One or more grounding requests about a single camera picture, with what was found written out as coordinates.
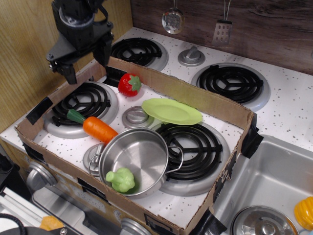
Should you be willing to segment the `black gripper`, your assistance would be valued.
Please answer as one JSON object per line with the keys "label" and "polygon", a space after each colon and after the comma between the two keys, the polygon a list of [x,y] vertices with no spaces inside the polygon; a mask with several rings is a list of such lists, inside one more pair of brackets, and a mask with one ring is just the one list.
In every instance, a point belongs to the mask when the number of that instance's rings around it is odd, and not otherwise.
{"label": "black gripper", "polygon": [[74,85],[77,80],[73,64],[80,58],[92,53],[100,65],[107,66],[112,51],[111,22],[96,22],[93,13],[82,20],[57,13],[56,25],[59,39],[46,56],[53,72],[58,72],[68,84]]}

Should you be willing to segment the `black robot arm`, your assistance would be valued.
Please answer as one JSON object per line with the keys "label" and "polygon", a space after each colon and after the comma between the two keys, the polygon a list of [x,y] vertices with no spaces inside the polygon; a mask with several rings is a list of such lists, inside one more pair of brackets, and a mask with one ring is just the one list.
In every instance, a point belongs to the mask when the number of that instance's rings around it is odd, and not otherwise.
{"label": "black robot arm", "polygon": [[89,53],[102,66],[109,62],[113,23],[102,0],[54,0],[51,4],[59,38],[47,53],[53,72],[77,83],[73,64]]}

